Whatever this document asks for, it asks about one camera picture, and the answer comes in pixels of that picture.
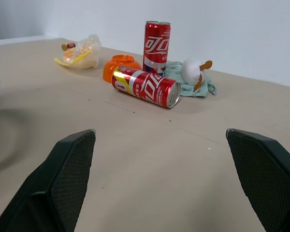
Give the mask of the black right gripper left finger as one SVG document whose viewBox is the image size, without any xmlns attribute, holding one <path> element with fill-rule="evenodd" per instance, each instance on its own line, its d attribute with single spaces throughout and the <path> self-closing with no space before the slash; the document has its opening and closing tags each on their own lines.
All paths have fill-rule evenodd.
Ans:
<svg viewBox="0 0 290 232">
<path fill-rule="evenodd" d="M 73 232 L 87 192 L 96 133 L 71 134 L 53 147 L 0 216 L 0 232 Z"/>
</svg>

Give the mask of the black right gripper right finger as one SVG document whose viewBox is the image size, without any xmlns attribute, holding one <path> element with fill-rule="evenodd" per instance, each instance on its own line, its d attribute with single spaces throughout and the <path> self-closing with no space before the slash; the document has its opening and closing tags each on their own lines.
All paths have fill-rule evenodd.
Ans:
<svg viewBox="0 0 290 232">
<path fill-rule="evenodd" d="M 290 153 L 275 139 L 227 129 L 241 187 L 267 232 L 290 232 Z"/>
</svg>

